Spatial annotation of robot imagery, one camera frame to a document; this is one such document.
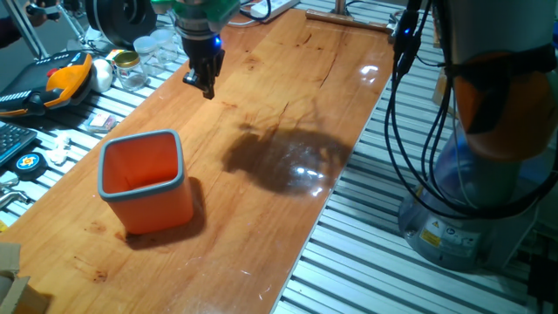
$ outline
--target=glass jar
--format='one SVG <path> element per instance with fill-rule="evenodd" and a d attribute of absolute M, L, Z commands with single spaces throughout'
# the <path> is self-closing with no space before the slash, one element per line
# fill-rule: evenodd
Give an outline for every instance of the glass jar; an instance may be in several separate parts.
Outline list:
<path fill-rule="evenodd" d="M 128 91 L 137 91 L 147 82 L 146 70 L 135 51 L 122 51 L 114 57 L 120 83 Z"/>
<path fill-rule="evenodd" d="M 159 46 L 155 38 L 150 36 L 140 37 L 133 41 L 133 49 L 138 52 L 139 60 L 148 75 L 156 76 L 163 72 L 164 67 L 156 58 Z"/>
<path fill-rule="evenodd" d="M 156 30 L 151 37 L 157 41 L 159 51 L 157 59 L 162 65 L 168 65 L 178 58 L 178 50 L 174 44 L 174 32 L 169 30 Z"/>

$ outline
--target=cardboard box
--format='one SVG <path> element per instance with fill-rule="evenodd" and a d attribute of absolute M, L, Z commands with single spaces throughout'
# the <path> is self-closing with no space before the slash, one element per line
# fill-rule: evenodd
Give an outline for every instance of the cardboard box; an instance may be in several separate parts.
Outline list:
<path fill-rule="evenodd" d="M 116 56 L 118 56 L 119 53 L 121 53 L 122 49 L 113 49 L 106 57 L 105 60 L 108 61 L 111 65 L 112 65 L 112 70 L 116 71 L 116 64 L 114 63 L 114 58 L 116 58 Z"/>
<path fill-rule="evenodd" d="M 30 277 L 20 278 L 19 249 L 16 243 L 0 243 L 0 314 L 39 314 L 48 299 L 31 288 Z"/>

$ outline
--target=metal slatted floor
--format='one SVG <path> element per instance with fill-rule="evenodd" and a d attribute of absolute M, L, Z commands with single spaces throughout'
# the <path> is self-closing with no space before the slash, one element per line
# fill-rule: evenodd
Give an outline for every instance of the metal slatted floor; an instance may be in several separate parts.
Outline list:
<path fill-rule="evenodd" d="M 334 0 L 302 0 L 296 7 L 329 11 Z M 403 8 L 357 3 L 349 9 L 356 20 L 385 23 L 390 13 Z M 160 20 L 169 22 L 165 17 Z M 437 63 L 442 57 L 432 48 L 432 33 L 429 21 L 419 56 Z M 34 151 L 45 155 L 44 151 L 55 147 L 55 137 L 67 132 L 72 138 L 71 152 L 64 165 L 49 162 L 43 176 L 21 182 L 16 189 L 38 200 L 103 138 L 85 130 L 83 122 L 90 114 L 112 113 L 123 120 L 186 60 L 181 53 L 175 63 L 150 77 L 148 85 L 137 92 L 125 91 L 115 80 L 109 91 L 92 92 L 79 106 L 57 110 L 40 121 L 30 119 L 39 139 Z M 437 112 L 430 99 L 438 74 L 438 69 L 416 62 L 398 91 L 399 127 L 416 165 Z M 277 298 L 274 312 L 523 313 L 534 308 L 536 300 L 527 296 L 527 264 L 513 261 L 500 273 L 443 270 L 424 260 L 399 236 L 397 212 L 406 192 L 385 150 L 383 120 L 389 94 L 386 87 Z M 444 141 L 451 131 L 446 126 Z M 396 160 L 404 164 L 400 155 Z M 409 172 L 403 173 L 411 184 L 417 183 Z M 12 175 L 5 173 L 0 180 Z M 11 225 L 31 205 L 13 202 L 0 210 L 0 220 Z M 552 306 L 545 304 L 544 312 L 551 311 Z"/>

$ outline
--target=wooden tabletop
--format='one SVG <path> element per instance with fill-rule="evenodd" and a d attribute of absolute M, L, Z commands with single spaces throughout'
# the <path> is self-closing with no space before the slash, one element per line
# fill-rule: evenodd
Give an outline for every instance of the wooden tabletop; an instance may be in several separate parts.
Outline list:
<path fill-rule="evenodd" d="M 180 134 L 196 213 L 127 235 L 97 145 L 5 234 L 59 313 L 267 313 L 390 75 L 385 34 L 307 21 L 227 27 L 215 98 L 183 65 L 106 138 Z"/>

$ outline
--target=gold lid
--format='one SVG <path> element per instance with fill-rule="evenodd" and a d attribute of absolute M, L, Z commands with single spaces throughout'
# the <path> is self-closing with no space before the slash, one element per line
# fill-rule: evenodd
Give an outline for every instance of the gold lid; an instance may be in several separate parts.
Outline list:
<path fill-rule="evenodd" d="M 114 57 L 117 67 L 132 67 L 140 62 L 140 55 L 135 51 L 122 51 Z"/>

